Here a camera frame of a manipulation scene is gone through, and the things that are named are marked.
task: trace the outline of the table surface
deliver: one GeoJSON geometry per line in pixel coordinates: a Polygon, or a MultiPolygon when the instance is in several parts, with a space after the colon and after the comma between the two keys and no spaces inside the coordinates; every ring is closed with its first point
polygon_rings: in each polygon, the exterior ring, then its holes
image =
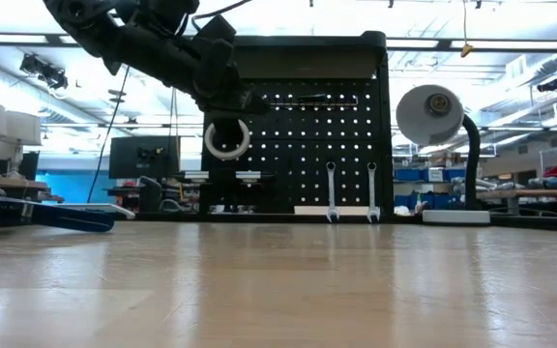
{"type": "Polygon", "coordinates": [[[479,198],[557,197],[557,189],[504,189],[477,193],[479,198]]]}
{"type": "Polygon", "coordinates": [[[22,179],[10,179],[6,177],[0,177],[0,188],[11,188],[11,189],[48,189],[48,185],[43,182],[22,180],[22,179]]]}
{"type": "Polygon", "coordinates": [[[557,347],[557,232],[0,230],[0,347],[557,347]]]}

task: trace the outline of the black pegboard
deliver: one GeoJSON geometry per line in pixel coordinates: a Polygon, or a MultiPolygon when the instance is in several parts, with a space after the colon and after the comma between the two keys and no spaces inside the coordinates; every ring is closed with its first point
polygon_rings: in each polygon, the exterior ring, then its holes
{"type": "MultiPolygon", "coordinates": [[[[251,138],[247,152],[237,160],[222,161],[204,149],[202,170],[229,167],[238,171],[266,171],[274,173],[277,179],[273,188],[242,186],[225,192],[223,188],[205,187],[201,192],[205,204],[328,206],[326,163],[333,161],[337,165],[337,205],[368,205],[366,166],[370,162],[378,167],[375,182],[380,205],[383,180],[379,168],[383,166],[384,146],[381,116],[382,105],[387,101],[380,100],[379,80],[255,80],[249,83],[270,104],[279,106],[273,106],[263,116],[242,115],[240,119],[247,124],[251,138]],[[326,99],[310,105],[295,102],[300,96],[308,95],[323,95],[326,99]]],[[[221,116],[207,114],[205,128],[221,116]]],[[[215,146],[227,151],[236,145],[217,143],[215,146]]]]}

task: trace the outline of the black robotic arm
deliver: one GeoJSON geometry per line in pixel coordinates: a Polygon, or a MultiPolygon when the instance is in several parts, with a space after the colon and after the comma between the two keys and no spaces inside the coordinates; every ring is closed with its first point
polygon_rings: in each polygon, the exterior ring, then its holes
{"type": "Polygon", "coordinates": [[[127,64],[190,94],[202,111],[262,114],[268,105],[232,62],[235,30],[215,16],[192,39],[182,34],[199,0],[44,0],[61,27],[116,74],[127,64]],[[114,20],[118,15],[125,25],[114,20]]]}

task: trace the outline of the blue object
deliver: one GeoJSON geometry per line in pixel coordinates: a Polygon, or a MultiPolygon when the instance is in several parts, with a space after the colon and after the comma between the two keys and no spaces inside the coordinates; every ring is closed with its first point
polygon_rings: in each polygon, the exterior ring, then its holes
{"type": "Polygon", "coordinates": [[[421,181],[424,178],[421,169],[395,169],[395,180],[398,181],[421,181]]]}
{"type": "Polygon", "coordinates": [[[444,180],[450,181],[453,178],[465,178],[465,169],[445,169],[444,180]]]}
{"type": "Polygon", "coordinates": [[[409,208],[411,205],[412,205],[411,195],[398,194],[395,196],[395,207],[405,206],[409,208]]]}
{"type": "Polygon", "coordinates": [[[436,194],[433,202],[433,209],[444,210],[453,201],[458,201],[459,196],[453,194],[436,194]]]}

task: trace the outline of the combination wrench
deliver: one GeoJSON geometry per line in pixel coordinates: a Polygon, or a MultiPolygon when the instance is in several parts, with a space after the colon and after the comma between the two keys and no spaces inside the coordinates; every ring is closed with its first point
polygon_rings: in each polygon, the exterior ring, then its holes
{"type": "Polygon", "coordinates": [[[329,161],[326,163],[326,169],[328,170],[328,213],[326,213],[326,218],[330,223],[333,223],[333,217],[338,221],[339,215],[337,206],[335,205],[335,168],[337,166],[334,162],[329,161]]]}
{"type": "Polygon", "coordinates": [[[377,164],[371,162],[366,165],[366,169],[368,169],[368,212],[366,212],[366,218],[368,218],[368,222],[373,223],[373,217],[376,217],[379,221],[381,216],[379,208],[375,206],[375,170],[377,164]]]}

